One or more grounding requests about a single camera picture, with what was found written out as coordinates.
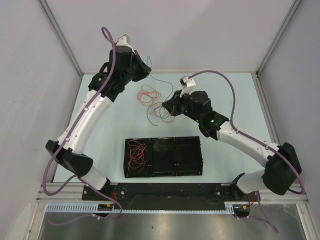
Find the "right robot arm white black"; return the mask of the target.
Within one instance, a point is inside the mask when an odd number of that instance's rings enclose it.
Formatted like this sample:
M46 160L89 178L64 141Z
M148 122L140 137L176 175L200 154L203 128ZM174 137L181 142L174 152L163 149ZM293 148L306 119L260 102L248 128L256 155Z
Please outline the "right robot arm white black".
M173 97L161 104L172 116L185 115L198 124L207 138L229 144L256 160L263 170L241 173L231 183L231 196L242 201L249 193L270 190L283 196L301 174L302 168L295 148L257 139L233 127L231 120L212 108L205 91L191 94L175 91Z

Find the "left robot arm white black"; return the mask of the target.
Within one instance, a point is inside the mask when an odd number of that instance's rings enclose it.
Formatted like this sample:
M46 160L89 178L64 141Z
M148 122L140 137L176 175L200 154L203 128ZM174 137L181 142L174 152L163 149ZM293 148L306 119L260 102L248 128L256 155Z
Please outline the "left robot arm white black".
M94 167L93 159L83 153L86 143L101 116L125 86L145 79L150 72L151 68L143 62L137 50L127 46L111 50L109 61L92 77L75 118L56 141L49 140L45 145L51 154L50 161L93 187L93 194L100 200L110 196L110 180Z

